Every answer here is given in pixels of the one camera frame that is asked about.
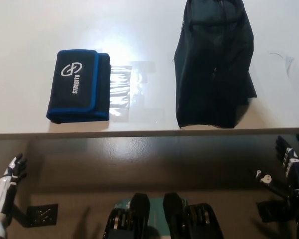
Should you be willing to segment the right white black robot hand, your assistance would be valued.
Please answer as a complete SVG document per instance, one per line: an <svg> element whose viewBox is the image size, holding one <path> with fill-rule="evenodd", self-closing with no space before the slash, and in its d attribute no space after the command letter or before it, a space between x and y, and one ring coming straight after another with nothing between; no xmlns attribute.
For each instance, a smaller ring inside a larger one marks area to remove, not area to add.
<svg viewBox="0 0 299 239"><path fill-rule="evenodd" d="M260 169L253 170L252 174L260 185L282 199L257 203L258 212L264 223L295 220L299 224L299 157L281 136L276 139L275 149L286 184Z"/></svg>

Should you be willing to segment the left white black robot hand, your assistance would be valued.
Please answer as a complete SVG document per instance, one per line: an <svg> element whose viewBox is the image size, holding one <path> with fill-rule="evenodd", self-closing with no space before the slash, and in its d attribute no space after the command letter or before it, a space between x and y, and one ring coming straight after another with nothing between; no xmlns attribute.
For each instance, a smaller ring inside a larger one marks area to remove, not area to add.
<svg viewBox="0 0 299 239"><path fill-rule="evenodd" d="M7 166L3 176L0 178L0 213L9 215L14 205L18 185L27 176L25 173L27 159L19 153Z"/></svg>

